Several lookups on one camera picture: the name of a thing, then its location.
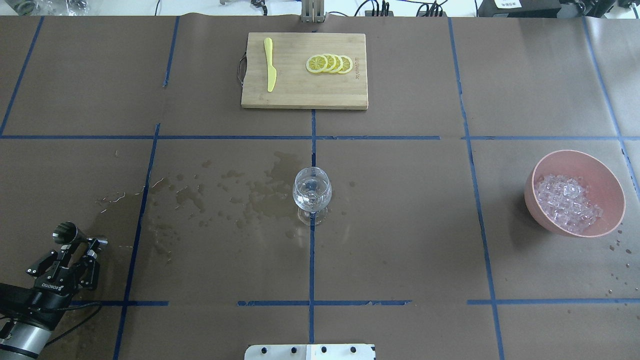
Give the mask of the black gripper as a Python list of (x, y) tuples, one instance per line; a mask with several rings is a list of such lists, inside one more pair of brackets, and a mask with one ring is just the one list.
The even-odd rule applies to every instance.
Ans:
[(80, 264), (61, 260), (61, 253), (52, 249), (26, 268), (26, 274), (34, 278), (30, 291), (34, 304), (70, 304), (80, 289), (94, 291), (98, 288), (100, 264), (98, 254), (108, 245), (106, 237), (82, 237), (87, 243)]

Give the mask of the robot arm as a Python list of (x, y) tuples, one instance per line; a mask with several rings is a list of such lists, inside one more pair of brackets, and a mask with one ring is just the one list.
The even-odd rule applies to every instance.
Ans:
[[(1, 284), (1, 358), (36, 360), (41, 351), (87, 323), (102, 310), (101, 301), (71, 305), (81, 290), (95, 290), (99, 281), (98, 254), (107, 246), (103, 237), (73, 240), (50, 250), (26, 269), (34, 278), (31, 288)], [(67, 312), (94, 306), (85, 319), (51, 339), (55, 328)]]

